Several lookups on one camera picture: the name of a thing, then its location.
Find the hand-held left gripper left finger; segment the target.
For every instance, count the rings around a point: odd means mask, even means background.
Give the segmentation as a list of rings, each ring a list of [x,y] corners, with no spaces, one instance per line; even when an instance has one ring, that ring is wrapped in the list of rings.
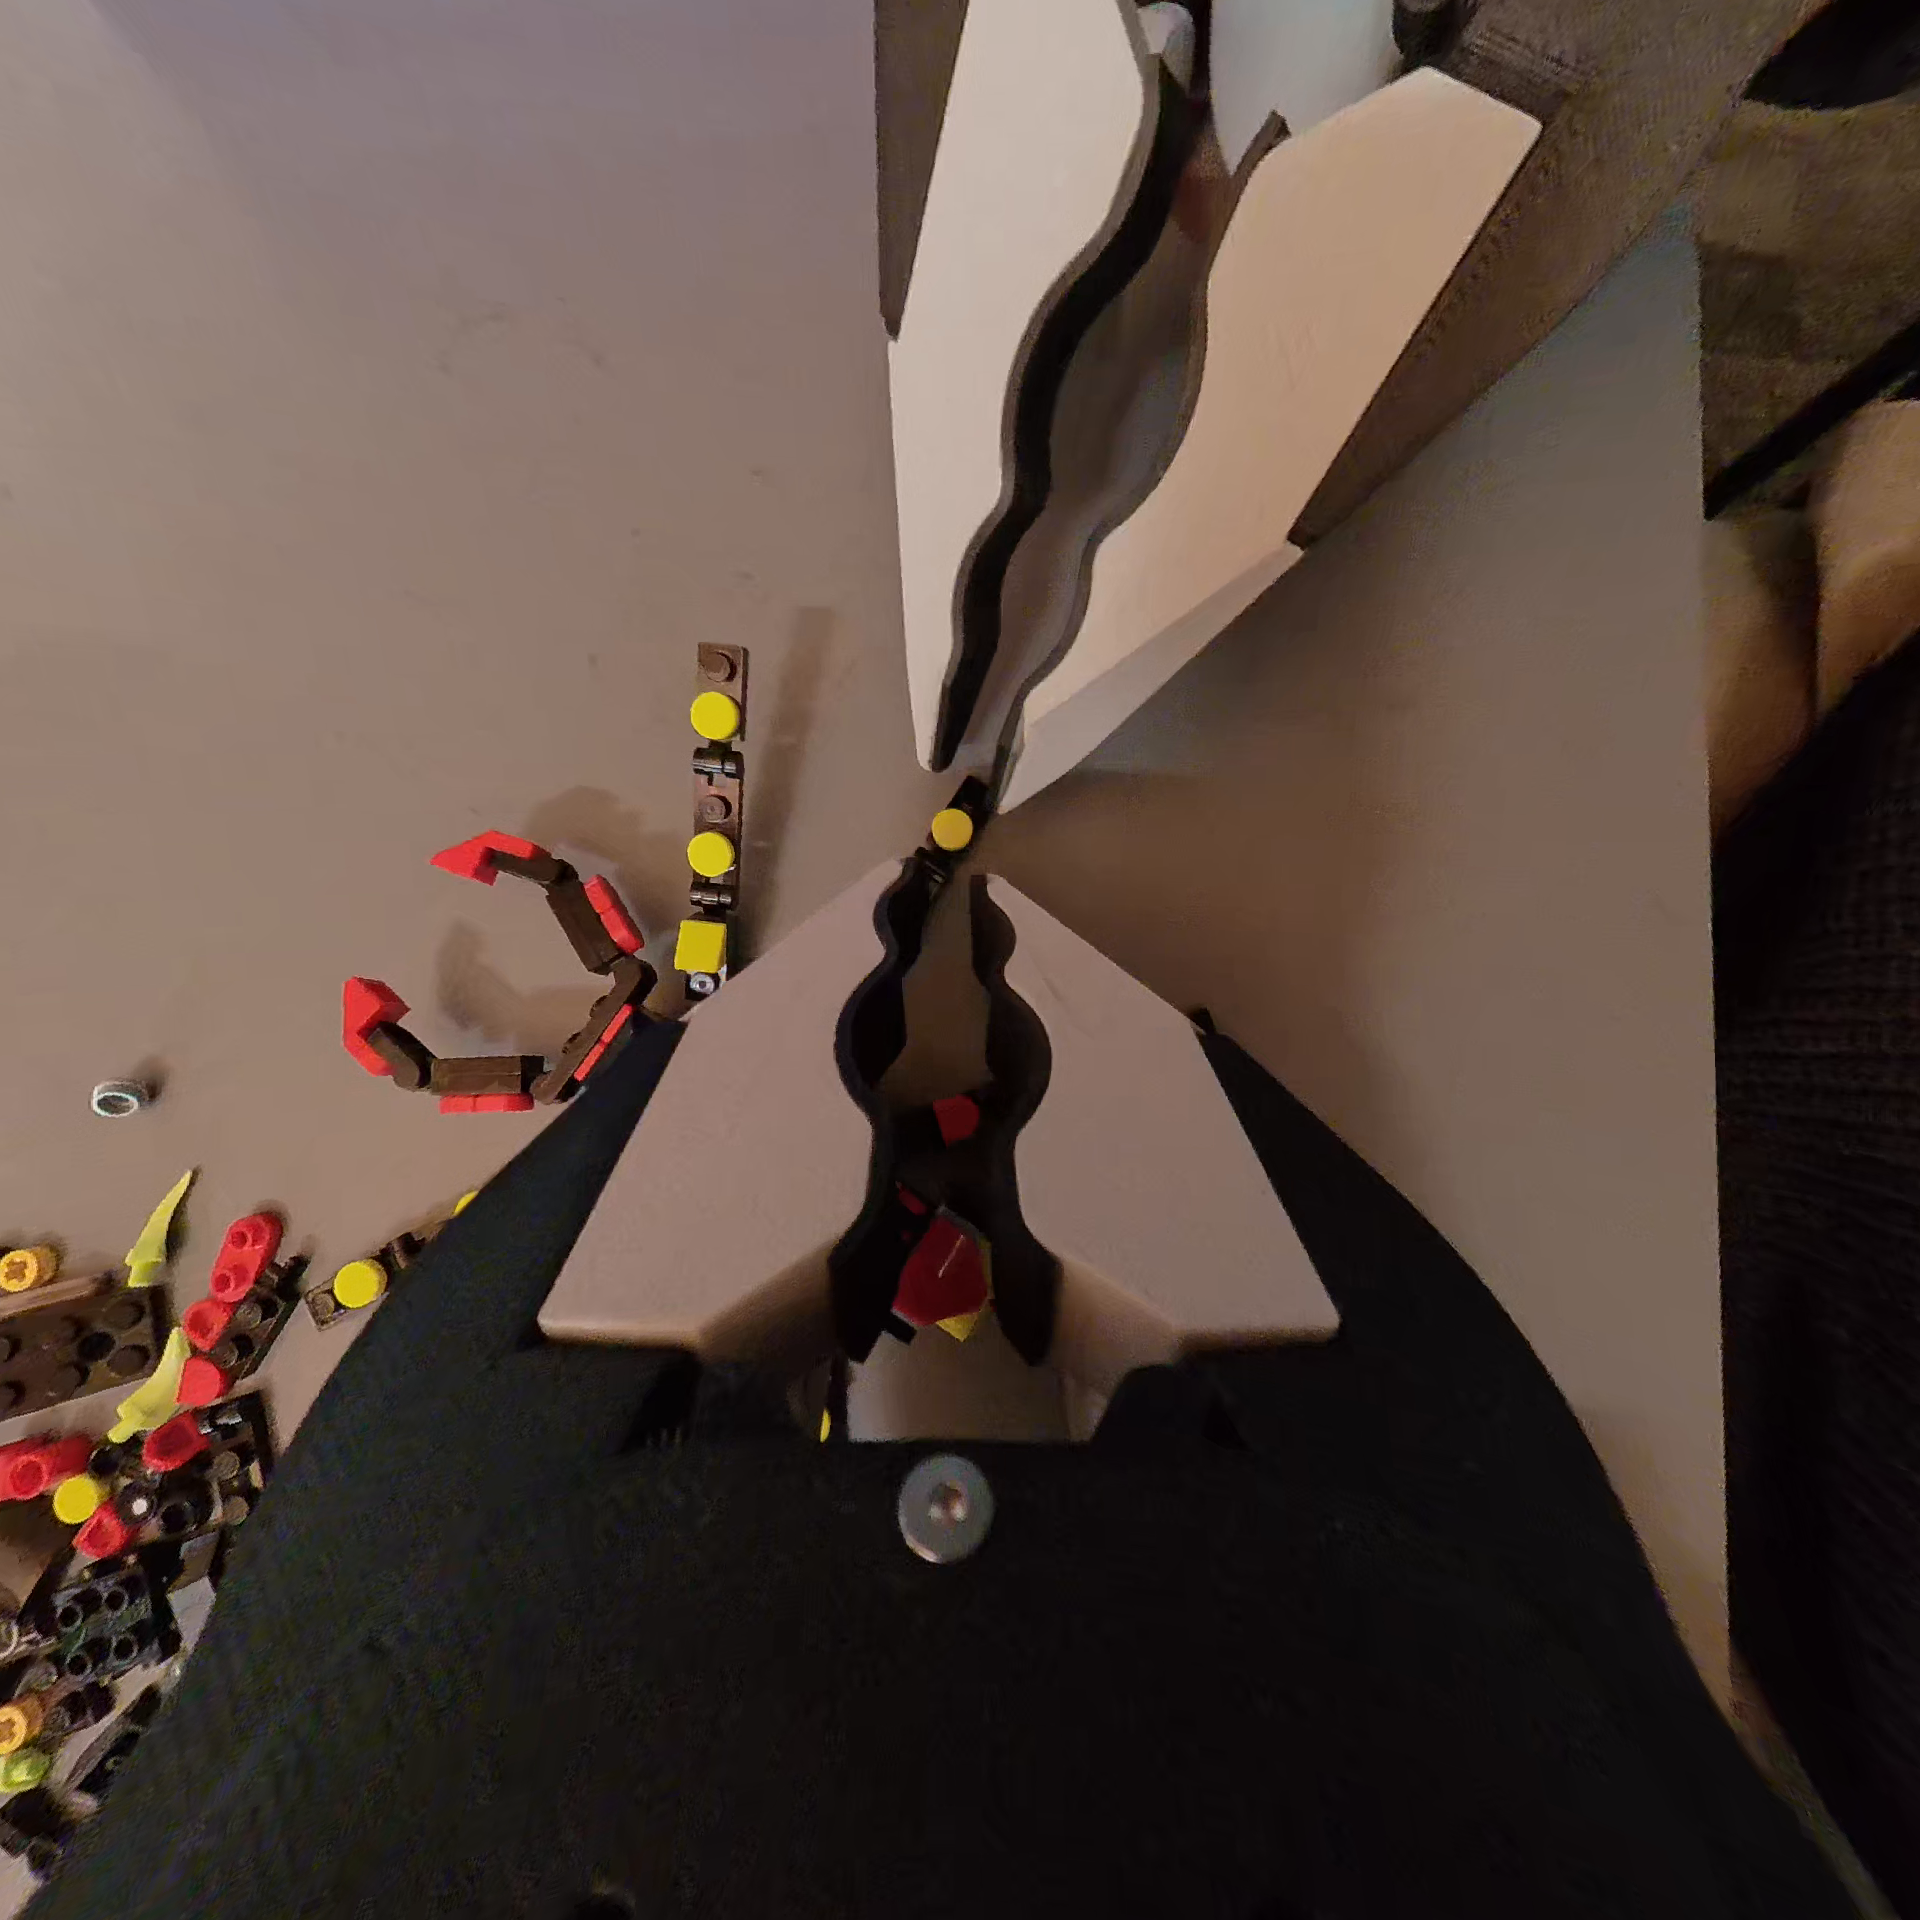
[[[872,1121],[836,1022],[881,960],[863,872],[693,1013],[540,1309],[550,1338],[819,1363],[827,1257],[861,1211]]]

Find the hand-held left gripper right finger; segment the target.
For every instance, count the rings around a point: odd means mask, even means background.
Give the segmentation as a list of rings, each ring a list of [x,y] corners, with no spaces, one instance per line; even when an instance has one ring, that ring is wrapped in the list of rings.
[[[1200,1026],[998,874],[975,927],[1040,1022],[1045,1089],[1016,1125],[1022,1222],[1056,1261],[1043,1360],[1109,1397],[1140,1366],[1326,1341],[1336,1309],[1230,1103]]]

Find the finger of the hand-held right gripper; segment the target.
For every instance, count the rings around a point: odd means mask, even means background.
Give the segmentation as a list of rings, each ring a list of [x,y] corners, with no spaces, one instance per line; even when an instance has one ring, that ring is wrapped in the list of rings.
[[[992,801],[1069,774],[1305,553],[1312,494],[1544,130],[1421,65],[1244,162],[1158,358],[1166,437],[1118,431],[1092,486],[1013,582],[1014,669]]]
[[[1052,494],[1052,423],[1152,253],[1193,141],[1189,3],[967,3],[886,320],[907,707],[959,758],[1001,590]]]

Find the black yellow red lego model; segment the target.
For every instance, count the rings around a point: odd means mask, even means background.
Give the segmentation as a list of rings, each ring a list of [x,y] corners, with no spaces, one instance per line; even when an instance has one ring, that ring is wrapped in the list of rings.
[[[447,848],[444,869],[493,885],[534,885],[603,989],[560,1054],[444,1055],[406,1023],[381,981],[342,985],[342,1047],[401,1091],[566,1110],[475,1191],[464,1218],[417,1246],[416,1279],[342,1360],[308,1409],[303,1441],[342,1441],[371,1407],[381,1456],[422,1453],[483,1470],[561,1449],[590,1456],[793,1437],[823,1449],[852,1371],[881,1338],[953,1315],[998,1315],[1013,1343],[1043,1335],[1046,1254],[1032,1263],[1013,1177],[1013,1137],[1032,1103],[1022,1070],[1046,1072],[1020,1037],[1022,1013],[1001,981],[1013,936],[977,930],[977,871],[965,857],[992,817],[992,790],[959,782],[901,879],[875,905],[881,960],[836,1022],[835,1058],[870,1119],[870,1174],[854,1222],[827,1257],[835,1350],[819,1363],[704,1361],[688,1350],[550,1338],[540,1309],[607,1184],[684,1022],[734,977],[734,927],[749,822],[744,734],[749,655],[697,653],[688,720],[693,837],[689,911],[671,968],[689,989],[676,1016],[648,1013],[656,966],[612,891],[593,891],[544,846],[480,831]]]

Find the pile of loose lego pieces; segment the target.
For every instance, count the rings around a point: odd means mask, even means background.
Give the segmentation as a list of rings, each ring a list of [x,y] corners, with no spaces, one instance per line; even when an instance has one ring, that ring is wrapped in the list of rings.
[[[47,1881],[104,1808],[271,1474],[256,1374],[303,1261],[257,1209],[179,1287],[197,1178],[108,1265],[4,1247],[4,1890]]]

